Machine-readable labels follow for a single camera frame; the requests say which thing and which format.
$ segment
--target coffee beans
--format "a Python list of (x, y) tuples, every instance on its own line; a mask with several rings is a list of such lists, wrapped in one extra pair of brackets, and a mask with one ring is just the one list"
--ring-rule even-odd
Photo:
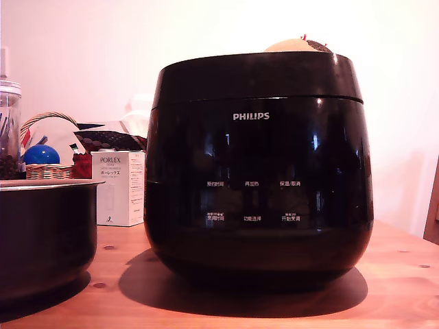
[(18, 162), (12, 156), (0, 158), (0, 180), (16, 180), (18, 176)]

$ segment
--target blue ball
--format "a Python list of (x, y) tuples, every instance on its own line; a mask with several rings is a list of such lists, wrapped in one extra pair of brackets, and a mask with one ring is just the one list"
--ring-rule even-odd
[(58, 152), (48, 145), (35, 145), (30, 147), (24, 157), (27, 165), (43, 165), (60, 163)]

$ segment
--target wicker basket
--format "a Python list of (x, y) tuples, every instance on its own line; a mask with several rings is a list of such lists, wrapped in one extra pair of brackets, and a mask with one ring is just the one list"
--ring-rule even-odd
[[(21, 127), (21, 142), (26, 135), (26, 131), (35, 123), (46, 118), (61, 118), (72, 122), (76, 127), (78, 127), (76, 121), (58, 112), (47, 112), (38, 114), (30, 120), (26, 121)], [(52, 179), (69, 179), (73, 178), (72, 174), (73, 165), (65, 164), (27, 164), (26, 165), (26, 179), (27, 180), (52, 180)]]

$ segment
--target rice cooker lid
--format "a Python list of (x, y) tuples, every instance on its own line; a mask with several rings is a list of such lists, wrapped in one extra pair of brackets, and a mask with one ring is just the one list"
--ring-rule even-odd
[(279, 51), (185, 60), (158, 76), (153, 108), (220, 99), (335, 97), (363, 103), (353, 63), (336, 53)]

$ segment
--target philips logo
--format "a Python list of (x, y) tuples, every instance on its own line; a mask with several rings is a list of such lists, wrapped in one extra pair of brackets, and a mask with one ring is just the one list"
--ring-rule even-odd
[(270, 118), (269, 112), (258, 113), (233, 113), (233, 120), (268, 120)]

